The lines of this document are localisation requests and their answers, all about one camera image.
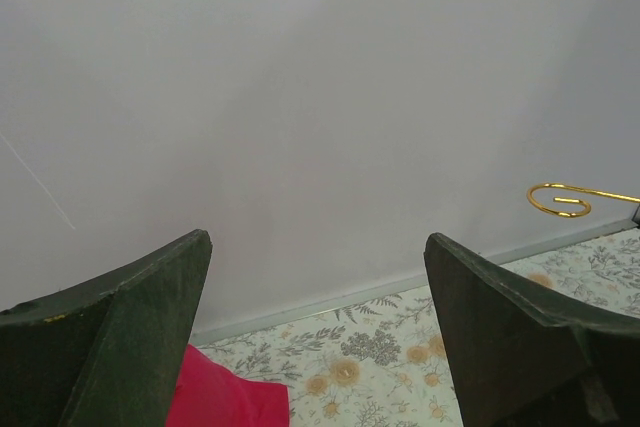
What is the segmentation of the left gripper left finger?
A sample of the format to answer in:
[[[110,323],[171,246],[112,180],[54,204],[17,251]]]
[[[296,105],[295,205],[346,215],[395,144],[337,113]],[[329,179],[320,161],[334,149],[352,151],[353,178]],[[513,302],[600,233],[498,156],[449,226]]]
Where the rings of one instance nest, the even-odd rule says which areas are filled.
[[[210,259],[194,230],[2,311],[2,425],[164,425]]]

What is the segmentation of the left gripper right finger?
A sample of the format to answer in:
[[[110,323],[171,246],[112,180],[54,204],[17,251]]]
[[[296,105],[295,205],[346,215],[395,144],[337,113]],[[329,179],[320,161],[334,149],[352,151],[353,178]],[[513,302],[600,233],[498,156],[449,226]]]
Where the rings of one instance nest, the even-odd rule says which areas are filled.
[[[639,321],[512,273],[441,233],[428,283],[466,426],[636,426]]]

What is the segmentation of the gold wine glass rack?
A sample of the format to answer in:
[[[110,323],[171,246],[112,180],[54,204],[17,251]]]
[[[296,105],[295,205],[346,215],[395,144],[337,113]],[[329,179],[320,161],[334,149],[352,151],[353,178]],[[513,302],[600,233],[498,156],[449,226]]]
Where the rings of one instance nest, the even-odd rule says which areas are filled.
[[[554,196],[552,198],[553,205],[546,205],[536,197],[537,193],[543,190],[569,192],[571,193],[571,196]],[[530,187],[526,192],[527,200],[534,208],[546,214],[564,219],[578,219],[585,217],[592,212],[592,204],[586,199],[586,196],[636,205],[640,203],[640,199],[637,196],[628,196],[561,183],[536,184]]]

